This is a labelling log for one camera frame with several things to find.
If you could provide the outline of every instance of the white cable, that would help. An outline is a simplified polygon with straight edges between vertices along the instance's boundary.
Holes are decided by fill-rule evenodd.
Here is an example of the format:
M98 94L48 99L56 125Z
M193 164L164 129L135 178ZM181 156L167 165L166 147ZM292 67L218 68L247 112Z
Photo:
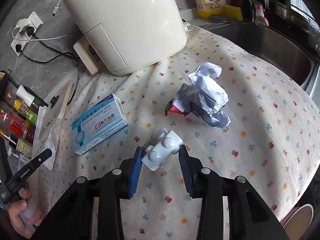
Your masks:
M65 37L65 36L68 36L68 35L70 35L71 33L68 33L68 34L65 34L65 35L62 35L62 36L59 36L59 37L55 37L55 38L47 38L47 39L35 39L35 40L23 40L23 39L17 39L17 38L15 38L14 36L13 36L13 32L14 32L14 30L15 29L17 29L18 27L16 26L13 30L12 30L12 32L11 32L11 36L12 36L12 38L14 38L15 40L18 40L18 41L50 41L50 40L55 40L55 39L60 39L60 38L63 38L63 37Z
M59 6L62 0L59 0L55 8L53 9L52 16L55 16L59 10Z

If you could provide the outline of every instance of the floral tablecloth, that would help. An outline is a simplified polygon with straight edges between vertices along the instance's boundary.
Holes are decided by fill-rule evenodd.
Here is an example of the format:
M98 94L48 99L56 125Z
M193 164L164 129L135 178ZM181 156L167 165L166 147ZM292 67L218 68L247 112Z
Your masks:
M81 76L61 126L54 167L52 171L41 167L37 174L45 212L78 176L95 179L119 167L161 127L174 130L190 156L220 176L245 176L279 220L295 205L320 162L318 108L273 65L223 37L195 26L191 30L186 47L158 64L122 77L107 70ZM181 85L190 84L187 74L205 61L222 67L216 81L229 96L223 111L231 123L225 129L187 122L174 113L164 116ZM110 93L121 99L130 125L84 156L73 153L70 124ZM143 165L136 194L121 201L121 207L128 240L196 239L201 200L186 192L177 155L156 171ZM225 239L227 208L224 199Z

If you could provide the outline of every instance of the fingernail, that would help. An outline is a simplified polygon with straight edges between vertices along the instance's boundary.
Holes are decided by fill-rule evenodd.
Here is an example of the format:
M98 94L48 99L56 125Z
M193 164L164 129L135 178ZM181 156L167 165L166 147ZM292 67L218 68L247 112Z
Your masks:
M21 204L22 207L26 207L26 206L27 206L27 202L26 202L25 199L22 199L22 200L20 201L20 204Z

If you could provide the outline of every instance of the white air fryer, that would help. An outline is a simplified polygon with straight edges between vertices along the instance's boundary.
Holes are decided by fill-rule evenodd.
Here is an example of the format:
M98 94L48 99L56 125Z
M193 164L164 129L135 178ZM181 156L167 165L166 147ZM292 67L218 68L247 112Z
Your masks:
M93 74L89 43L115 75L126 75L184 48L187 25L175 0L63 0L85 38L75 44Z

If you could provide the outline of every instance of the wall outlet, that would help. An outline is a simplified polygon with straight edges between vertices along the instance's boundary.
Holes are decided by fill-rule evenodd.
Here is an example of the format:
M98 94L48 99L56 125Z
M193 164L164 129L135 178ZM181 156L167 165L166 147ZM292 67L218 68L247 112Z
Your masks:
M30 26L34 27L34 33L36 33L39 28L43 25L43 22L41 21L41 19L39 18L39 16L36 14L36 12L32 12L30 14L30 16L28 17L28 20L30 20ZM31 35L27 35L27 30L23 31L23 32L18 32L15 36L17 39L22 39L22 40L31 40L32 36ZM11 42L11 47L13 48L15 54L17 54L17 56L20 56L20 52L16 52L16 45L17 44L21 44L22 48L21 50L24 49L24 47L28 44L28 41L18 41L18 40L13 40Z

